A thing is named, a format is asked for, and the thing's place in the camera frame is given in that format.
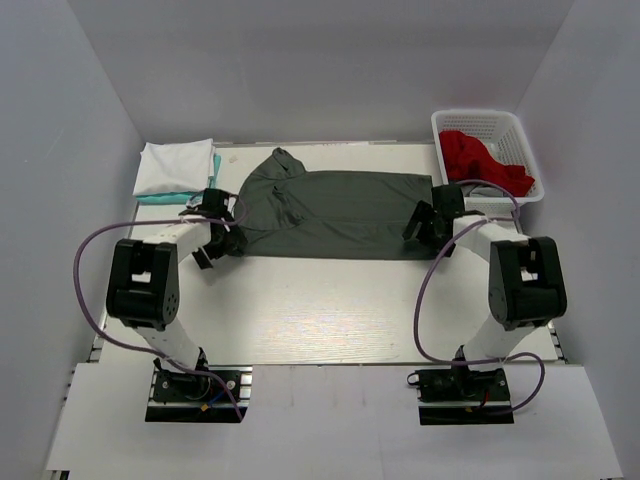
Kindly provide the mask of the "dark grey t shirt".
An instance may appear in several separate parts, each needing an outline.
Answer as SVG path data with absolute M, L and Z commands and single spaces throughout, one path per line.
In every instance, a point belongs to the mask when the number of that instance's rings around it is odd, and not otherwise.
M 421 201 L 428 175 L 308 171 L 282 148 L 256 167 L 239 197 L 248 209 L 240 228 L 247 256 L 431 260 L 437 252 L 403 232 Z

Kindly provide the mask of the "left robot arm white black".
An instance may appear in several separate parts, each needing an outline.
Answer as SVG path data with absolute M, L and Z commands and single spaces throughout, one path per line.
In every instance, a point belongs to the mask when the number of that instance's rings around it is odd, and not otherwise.
M 187 258 L 210 269 L 224 256 L 239 256 L 247 239 L 231 206 L 237 196 L 204 191 L 180 219 L 143 239 L 123 239 L 114 249 L 106 296 L 109 316 L 134 330 L 164 367 L 175 371 L 206 368 L 206 354 L 178 320 L 179 265 Z

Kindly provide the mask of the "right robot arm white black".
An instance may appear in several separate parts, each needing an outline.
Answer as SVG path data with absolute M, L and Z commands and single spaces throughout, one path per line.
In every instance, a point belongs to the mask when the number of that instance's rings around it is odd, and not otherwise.
M 556 242 L 548 237 L 530 237 L 506 228 L 520 214 L 513 195 L 510 215 L 488 216 L 465 206 L 462 187 L 434 187 L 431 200 L 417 203 L 403 232 L 403 239 L 416 239 L 436 256 L 420 285 L 413 313 L 412 333 L 419 354 L 434 363 L 490 370 L 494 364 L 529 357 L 514 348 L 532 332 L 563 316 L 567 294 Z M 419 323 L 427 287 L 440 262 L 463 248 L 488 264 L 489 316 L 477 333 L 460 347 L 454 360 L 429 354 L 420 341 Z

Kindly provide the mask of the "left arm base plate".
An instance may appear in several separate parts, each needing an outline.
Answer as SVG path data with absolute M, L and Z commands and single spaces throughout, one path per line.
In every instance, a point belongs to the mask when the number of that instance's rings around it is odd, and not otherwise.
M 210 377 L 155 369 L 145 421 L 147 423 L 240 423 L 231 398 L 244 416 L 249 407 L 253 368 L 211 367 L 223 384 Z

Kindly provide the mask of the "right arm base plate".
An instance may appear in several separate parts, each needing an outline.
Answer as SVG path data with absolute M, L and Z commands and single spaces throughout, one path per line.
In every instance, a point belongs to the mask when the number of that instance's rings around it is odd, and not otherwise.
M 502 368 L 430 368 L 410 373 L 406 381 L 417 390 L 421 426 L 514 423 L 510 390 Z

